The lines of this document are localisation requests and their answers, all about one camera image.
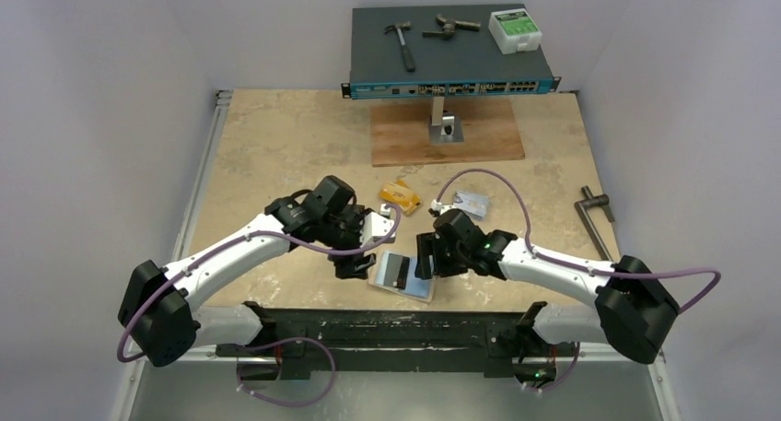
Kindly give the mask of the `single black VIP card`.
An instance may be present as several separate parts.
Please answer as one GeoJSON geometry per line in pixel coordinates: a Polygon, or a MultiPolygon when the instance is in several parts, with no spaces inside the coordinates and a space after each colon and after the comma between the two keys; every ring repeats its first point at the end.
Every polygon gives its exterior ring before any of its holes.
{"type": "Polygon", "coordinates": [[[392,253],[389,255],[386,280],[388,285],[396,289],[404,290],[410,266],[410,257],[392,253]]]}

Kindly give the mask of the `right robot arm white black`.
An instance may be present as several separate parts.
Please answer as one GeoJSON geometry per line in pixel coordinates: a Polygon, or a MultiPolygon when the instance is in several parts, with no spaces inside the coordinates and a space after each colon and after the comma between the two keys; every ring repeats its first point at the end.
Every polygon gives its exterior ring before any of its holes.
{"type": "Polygon", "coordinates": [[[473,271],[503,281],[529,283],[570,297],[575,307],[543,304],[517,329],[519,346],[531,354],[561,343],[601,343],[640,364],[651,364],[681,307],[631,256],[593,261],[528,246],[519,235],[482,231],[464,212],[436,216],[433,229],[416,237],[422,279],[473,271]]]}

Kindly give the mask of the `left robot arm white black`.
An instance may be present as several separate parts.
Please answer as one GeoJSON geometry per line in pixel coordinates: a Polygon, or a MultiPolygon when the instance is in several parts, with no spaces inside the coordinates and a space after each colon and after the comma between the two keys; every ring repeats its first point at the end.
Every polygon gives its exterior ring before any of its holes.
{"type": "Polygon", "coordinates": [[[117,358],[165,367],[193,347],[235,345],[261,356],[274,330],[259,305],[214,308],[207,301],[253,268],[304,248],[326,255],[340,279],[367,278],[374,249],[393,241],[398,219],[357,201],[336,176],[274,199],[249,223],[194,255],[163,266],[148,260],[131,273],[118,311],[117,358]]]}

